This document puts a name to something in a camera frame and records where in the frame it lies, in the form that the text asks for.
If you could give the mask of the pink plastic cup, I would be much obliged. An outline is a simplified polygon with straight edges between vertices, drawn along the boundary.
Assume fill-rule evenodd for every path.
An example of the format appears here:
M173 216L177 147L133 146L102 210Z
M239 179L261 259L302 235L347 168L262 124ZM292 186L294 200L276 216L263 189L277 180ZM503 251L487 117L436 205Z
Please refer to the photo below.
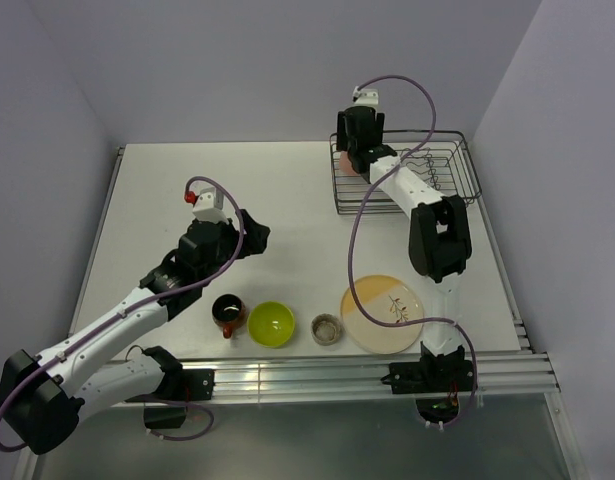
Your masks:
M356 175L356 172L353 168L351 160L349 159L348 154L346 152L342 152L340 154L339 170L341 173L345 175L350 175L350 176Z

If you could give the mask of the lime green bowl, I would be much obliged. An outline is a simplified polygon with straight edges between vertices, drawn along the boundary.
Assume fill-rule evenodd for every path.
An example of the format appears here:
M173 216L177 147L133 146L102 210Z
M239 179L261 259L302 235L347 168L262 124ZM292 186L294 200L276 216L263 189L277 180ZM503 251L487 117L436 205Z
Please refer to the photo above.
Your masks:
M279 348L292 338L295 325L294 314L286 305L268 301L253 308L248 317L247 330L256 344Z

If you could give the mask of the speckled ceramic cup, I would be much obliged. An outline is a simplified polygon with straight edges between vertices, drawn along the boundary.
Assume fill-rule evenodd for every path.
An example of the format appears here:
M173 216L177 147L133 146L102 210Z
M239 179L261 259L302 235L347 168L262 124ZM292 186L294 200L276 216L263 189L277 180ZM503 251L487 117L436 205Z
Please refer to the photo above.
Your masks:
M333 345L341 338L341 323L334 315L326 313L319 314L311 322L311 335L318 345Z

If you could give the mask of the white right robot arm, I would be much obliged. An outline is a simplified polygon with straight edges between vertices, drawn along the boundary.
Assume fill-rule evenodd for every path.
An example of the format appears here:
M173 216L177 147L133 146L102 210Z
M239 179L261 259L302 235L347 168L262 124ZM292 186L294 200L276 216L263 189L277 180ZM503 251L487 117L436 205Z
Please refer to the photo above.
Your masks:
M348 249L348 280L352 299L368 321L382 328L422 327L420 383L429 393L468 391L478 387L475 347L458 323L458 284L472 255L465 201L444 196L406 166L428 142L399 155L383 142L385 115L373 106L355 105L337 114L336 150L368 190L353 223ZM409 219L408 257L417 274L438 288L439 317L387 323L371 316L361 303L353 275L355 241L363 211L375 190L385 193Z

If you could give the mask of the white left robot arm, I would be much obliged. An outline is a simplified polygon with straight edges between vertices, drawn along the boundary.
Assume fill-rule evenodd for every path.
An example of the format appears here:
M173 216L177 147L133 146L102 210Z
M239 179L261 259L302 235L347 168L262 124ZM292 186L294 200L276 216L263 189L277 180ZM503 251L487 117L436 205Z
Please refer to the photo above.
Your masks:
M0 425L37 455L63 443L80 422L134 397L170 402L183 389L183 367L162 347L132 361L107 362L130 343L181 314L231 264L260 255L271 233L244 209L236 220L193 220L178 245L111 311L71 338L36 355L24 350L5 362ZM0 451L8 451L0 441Z

